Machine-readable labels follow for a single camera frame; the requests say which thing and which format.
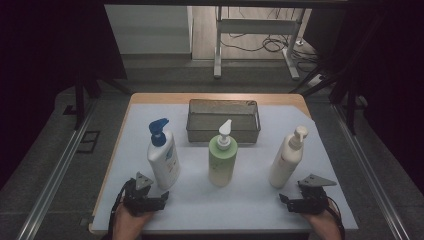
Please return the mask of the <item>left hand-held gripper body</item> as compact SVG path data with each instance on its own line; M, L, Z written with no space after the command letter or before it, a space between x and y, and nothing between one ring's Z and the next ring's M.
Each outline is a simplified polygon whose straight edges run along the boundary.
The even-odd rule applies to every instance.
M140 172L136 173L135 178L131 178L124 186L123 204L132 216L141 216L146 212L155 212L163 210L166 201L159 197L149 197L149 191L154 181Z

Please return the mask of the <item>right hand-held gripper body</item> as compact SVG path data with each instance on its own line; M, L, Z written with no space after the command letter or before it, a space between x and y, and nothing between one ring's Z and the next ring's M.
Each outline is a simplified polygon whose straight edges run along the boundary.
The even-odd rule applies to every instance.
M298 182L302 198L286 201L288 211L302 214L322 213L329 206L324 187L336 185L332 180L310 174Z

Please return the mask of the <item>blue and white pump bottle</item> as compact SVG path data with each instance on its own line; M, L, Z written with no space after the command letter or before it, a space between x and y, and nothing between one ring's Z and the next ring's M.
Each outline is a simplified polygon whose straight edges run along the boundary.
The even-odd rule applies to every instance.
M174 135L171 131L164 130L168 123L167 118L162 118L149 124L151 138L147 150L147 159L158 187L161 189L172 187L180 174Z

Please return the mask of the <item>cream pump bottle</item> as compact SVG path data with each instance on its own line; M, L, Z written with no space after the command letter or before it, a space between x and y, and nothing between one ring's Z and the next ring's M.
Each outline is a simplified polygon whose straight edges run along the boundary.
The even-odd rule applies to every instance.
M302 160L307 135L308 129L300 125L284 138L270 169L269 182L273 187L282 188L295 171Z

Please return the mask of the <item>green pump bottle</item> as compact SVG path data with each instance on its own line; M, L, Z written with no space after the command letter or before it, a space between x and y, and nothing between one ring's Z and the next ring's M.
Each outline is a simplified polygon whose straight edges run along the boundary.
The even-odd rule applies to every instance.
M209 141L208 178L216 186L224 187L232 179L238 143L230 136L232 120L228 119L219 128L219 134Z

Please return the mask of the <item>metal mesh basket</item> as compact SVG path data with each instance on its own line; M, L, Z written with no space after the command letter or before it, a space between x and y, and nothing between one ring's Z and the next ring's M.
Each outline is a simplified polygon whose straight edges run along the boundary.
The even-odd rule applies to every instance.
M257 142L261 125L257 102L254 100L189 101L186 130L189 142L209 142L219 134L219 128L232 120L230 135L242 144Z

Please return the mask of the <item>person's left hand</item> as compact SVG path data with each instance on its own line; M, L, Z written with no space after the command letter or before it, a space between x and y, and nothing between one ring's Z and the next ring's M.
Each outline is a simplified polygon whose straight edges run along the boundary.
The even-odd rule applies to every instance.
M120 204L115 212L112 240L136 240L153 216L153 212L132 216L128 209Z

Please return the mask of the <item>person's right hand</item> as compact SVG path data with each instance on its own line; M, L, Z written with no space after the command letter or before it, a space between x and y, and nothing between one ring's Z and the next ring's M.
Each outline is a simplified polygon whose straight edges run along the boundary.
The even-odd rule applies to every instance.
M325 210L317 215L302 214L302 217L321 240L343 240L339 228L339 214L333 206L330 206L330 211Z

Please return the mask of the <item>white table mat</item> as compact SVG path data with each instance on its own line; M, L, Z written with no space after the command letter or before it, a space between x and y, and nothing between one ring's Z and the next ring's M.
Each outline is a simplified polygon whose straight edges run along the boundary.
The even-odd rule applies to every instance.
M209 181L208 148L189 142L187 117L185 104L133 104L129 107L99 196L90 227L92 232L101 233L108 228L111 208L126 181L137 173L147 177L153 175L147 160L148 126L160 118L169 121L166 128L174 135L181 172L169 190L165 209L156 213L146 225L147 233L306 232L310 229L307 222L289 212L279 197L300 198L297 183L311 174L331 180L327 195L338 204L345 228L356 229L357 224L315 122L298 108L260 106L258 139L253 145L239 147L232 180L225 187L217 187ZM268 181L271 164L284 137L299 125L309 131L303 158L286 185L276 189Z

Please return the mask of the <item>black metal stand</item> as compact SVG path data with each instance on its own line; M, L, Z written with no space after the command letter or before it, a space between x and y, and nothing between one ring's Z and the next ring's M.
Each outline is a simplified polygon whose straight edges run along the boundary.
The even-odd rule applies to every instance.
M357 80L354 78L361 57L381 25L383 16L379 13L370 14L367 24L360 25L353 33L353 37L345 45L345 48L336 51L331 57L319 63L293 90L291 93L299 93L307 98L323 88L334 84L334 88L329 95L329 100L333 104L339 104L344 97L347 97L347 114L345 123L352 134L355 130L355 110L357 97ZM321 70L331 69L330 76L314 87L300 92L300 88L309 83Z
M85 103L84 91L87 91L90 98L99 98L101 89L97 82L98 77L93 74L88 74L83 70L79 70L75 77L75 104L76 104L76 124L75 130L79 130L85 120ZM117 80L111 78L101 78L101 81L118 89L126 95L132 95L133 91L124 85L120 84Z

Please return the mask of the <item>white power strip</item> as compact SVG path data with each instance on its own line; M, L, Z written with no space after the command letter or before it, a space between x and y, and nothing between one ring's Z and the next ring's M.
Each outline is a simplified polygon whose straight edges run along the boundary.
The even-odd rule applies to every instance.
M319 83L321 83L323 80L325 79L325 77L321 74L317 74L315 77L313 77L308 83L307 85L312 88L316 85L318 85Z

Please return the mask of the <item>dark curtain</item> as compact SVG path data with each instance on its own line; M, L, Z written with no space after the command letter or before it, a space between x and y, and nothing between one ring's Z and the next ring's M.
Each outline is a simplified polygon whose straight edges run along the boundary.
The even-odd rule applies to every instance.
M0 0L0 188L61 91L125 77L104 0Z
M369 125L424 190L424 0L348 0L336 11L312 19L318 39L336 36L330 99L363 96Z

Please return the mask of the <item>white cabinet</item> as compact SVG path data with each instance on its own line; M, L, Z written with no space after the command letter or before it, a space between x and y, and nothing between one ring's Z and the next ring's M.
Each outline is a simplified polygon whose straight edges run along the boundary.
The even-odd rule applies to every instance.
M191 6L106 5L121 54L191 54Z

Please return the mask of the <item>black floor socket frame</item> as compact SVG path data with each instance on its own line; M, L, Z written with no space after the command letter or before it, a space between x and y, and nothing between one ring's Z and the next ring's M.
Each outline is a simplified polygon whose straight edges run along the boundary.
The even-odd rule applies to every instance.
M99 136L99 131L85 131L76 152L80 154L92 154L98 143Z

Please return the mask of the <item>white desk frame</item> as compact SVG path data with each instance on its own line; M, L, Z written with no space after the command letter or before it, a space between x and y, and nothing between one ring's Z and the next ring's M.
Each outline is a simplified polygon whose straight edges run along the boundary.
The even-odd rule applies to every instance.
M213 75L216 79L221 77L221 35L228 34L256 34L256 35L288 35L288 46L282 50L282 54L293 80L300 78L296 65L292 59L292 53L303 22L306 10L301 9L295 20L272 20L272 19L223 19L222 7L218 6L216 13L216 45L214 50Z

